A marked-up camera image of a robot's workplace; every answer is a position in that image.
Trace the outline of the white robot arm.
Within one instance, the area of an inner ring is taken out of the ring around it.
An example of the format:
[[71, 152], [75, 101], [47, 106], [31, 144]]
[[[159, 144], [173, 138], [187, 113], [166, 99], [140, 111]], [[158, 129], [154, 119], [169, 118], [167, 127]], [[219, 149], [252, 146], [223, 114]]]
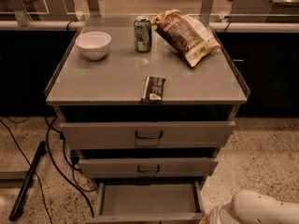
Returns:
[[253, 190], [236, 192], [198, 224], [299, 224], [299, 203], [285, 203]]

